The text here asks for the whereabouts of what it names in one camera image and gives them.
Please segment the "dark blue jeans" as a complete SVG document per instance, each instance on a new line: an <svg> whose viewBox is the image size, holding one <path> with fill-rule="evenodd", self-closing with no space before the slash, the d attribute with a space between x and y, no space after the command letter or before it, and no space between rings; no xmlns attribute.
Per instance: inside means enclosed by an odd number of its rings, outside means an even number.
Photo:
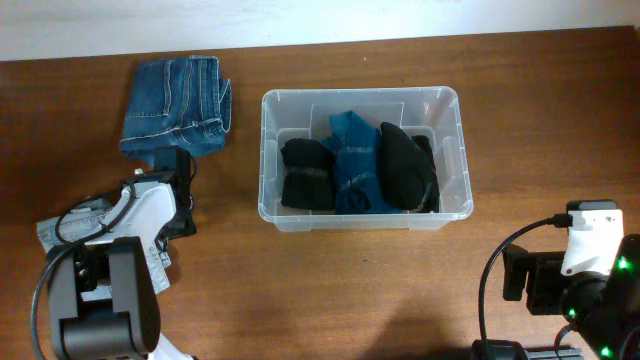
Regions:
<svg viewBox="0 0 640 360"><path fill-rule="evenodd" d="M120 152L149 165L155 150L178 146L194 157L224 149L232 125L232 85L215 56L138 64L119 141Z"/></svg>

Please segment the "light blue jeans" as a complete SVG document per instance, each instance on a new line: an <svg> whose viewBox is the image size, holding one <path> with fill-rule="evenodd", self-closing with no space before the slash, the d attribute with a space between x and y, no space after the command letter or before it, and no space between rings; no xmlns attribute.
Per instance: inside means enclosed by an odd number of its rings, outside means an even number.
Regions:
<svg viewBox="0 0 640 360"><path fill-rule="evenodd" d="M75 241L89 235L106 217L111 207L111 203L104 198L86 201L76 206L63 218L59 228L61 236L64 240ZM61 244L55 233L57 221L58 217L53 217L36 224L38 239L46 252ZM170 281L166 268L171 265L171 260L166 246L151 245L145 251L145 256L155 292L160 293L168 289Z"/></svg>

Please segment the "small black garment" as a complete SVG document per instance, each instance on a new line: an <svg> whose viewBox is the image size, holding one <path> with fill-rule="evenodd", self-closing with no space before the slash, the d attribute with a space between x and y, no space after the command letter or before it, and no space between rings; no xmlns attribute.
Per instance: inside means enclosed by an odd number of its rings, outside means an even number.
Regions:
<svg viewBox="0 0 640 360"><path fill-rule="evenodd" d="M334 210L335 155L321 142L303 138L288 140L281 155L286 169L281 204L302 210Z"/></svg>

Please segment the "large black garment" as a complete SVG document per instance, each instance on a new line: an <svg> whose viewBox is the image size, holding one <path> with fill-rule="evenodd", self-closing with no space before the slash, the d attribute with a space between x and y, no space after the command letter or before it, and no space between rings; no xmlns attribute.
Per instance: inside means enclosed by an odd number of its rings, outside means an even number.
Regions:
<svg viewBox="0 0 640 360"><path fill-rule="evenodd" d="M383 122L378 177L386 203L418 213L440 211L440 190L433 150L425 135L407 135Z"/></svg>

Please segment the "blue garment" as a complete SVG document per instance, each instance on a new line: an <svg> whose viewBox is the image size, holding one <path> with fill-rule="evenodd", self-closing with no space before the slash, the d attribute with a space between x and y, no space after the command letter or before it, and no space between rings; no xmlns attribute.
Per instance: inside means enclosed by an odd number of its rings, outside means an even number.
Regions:
<svg viewBox="0 0 640 360"><path fill-rule="evenodd" d="M329 116L322 144L335 155L332 168L337 215L398 214L385 202L377 175L380 131L353 111Z"/></svg>

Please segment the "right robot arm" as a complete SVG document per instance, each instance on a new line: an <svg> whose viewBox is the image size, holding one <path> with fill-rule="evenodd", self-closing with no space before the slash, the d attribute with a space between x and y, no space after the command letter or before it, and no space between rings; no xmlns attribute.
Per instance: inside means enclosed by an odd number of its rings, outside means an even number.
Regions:
<svg viewBox="0 0 640 360"><path fill-rule="evenodd" d="M534 316L562 316L601 359L639 357L639 236L625 236L608 275L560 273L562 252L528 252L509 245L503 298Z"/></svg>

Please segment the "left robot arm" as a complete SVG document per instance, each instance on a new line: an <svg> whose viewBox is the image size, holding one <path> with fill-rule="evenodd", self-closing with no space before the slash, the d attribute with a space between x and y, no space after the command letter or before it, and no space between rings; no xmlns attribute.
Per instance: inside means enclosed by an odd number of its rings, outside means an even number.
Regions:
<svg viewBox="0 0 640 360"><path fill-rule="evenodd" d="M121 183L121 197L88 234L53 247L35 289L48 295L58 359L184 359L161 332L151 267L169 241L196 232L193 156L158 148L153 169Z"/></svg>

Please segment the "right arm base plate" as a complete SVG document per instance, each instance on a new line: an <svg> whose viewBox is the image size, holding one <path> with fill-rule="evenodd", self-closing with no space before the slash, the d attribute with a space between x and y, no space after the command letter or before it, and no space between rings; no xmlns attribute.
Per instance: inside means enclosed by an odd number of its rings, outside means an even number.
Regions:
<svg viewBox="0 0 640 360"><path fill-rule="evenodd" d="M581 349L553 346L525 348L522 344L508 340L490 340L489 348L495 360L584 360Z"/></svg>

